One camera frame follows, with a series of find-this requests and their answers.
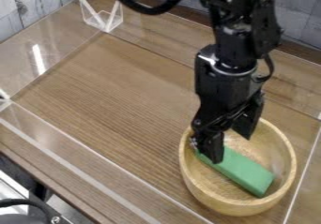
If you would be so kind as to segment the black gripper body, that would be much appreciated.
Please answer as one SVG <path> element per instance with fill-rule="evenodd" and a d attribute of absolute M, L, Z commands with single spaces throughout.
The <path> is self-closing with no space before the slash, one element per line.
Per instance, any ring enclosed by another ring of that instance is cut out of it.
<path fill-rule="evenodd" d="M 205 46 L 193 60 L 193 91 L 199 109 L 191 120 L 192 135 L 226 132 L 248 106 L 251 97 L 262 93 L 263 82 L 254 76 L 256 61 L 230 67 L 216 56 L 215 46 Z"/>

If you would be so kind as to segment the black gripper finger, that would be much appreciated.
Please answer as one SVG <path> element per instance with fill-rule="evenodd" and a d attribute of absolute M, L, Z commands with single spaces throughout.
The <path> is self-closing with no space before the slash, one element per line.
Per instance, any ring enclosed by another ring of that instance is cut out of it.
<path fill-rule="evenodd" d="M 251 138 L 251 134 L 255 130 L 263 106 L 263 94 L 256 93 L 250 99 L 248 106 L 232 123 L 231 129 L 247 140 Z"/>
<path fill-rule="evenodd" d="M 197 153 L 201 154 L 212 164 L 220 163 L 224 155 L 224 133 L 195 133 L 192 138 L 195 140 L 195 148 Z"/>

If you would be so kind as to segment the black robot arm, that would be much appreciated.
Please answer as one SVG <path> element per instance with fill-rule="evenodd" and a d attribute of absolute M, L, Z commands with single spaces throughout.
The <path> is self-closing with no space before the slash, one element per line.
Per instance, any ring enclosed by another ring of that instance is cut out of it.
<path fill-rule="evenodd" d="M 224 132 L 248 138 L 263 110 L 262 86 L 271 77 L 256 72 L 263 60 L 274 70 L 271 50 L 282 29 L 274 0 L 199 0 L 208 9 L 214 43 L 195 55 L 193 92 L 199 109 L 191 121 L 191 143 L 214 163 L 223 160 Z"/>

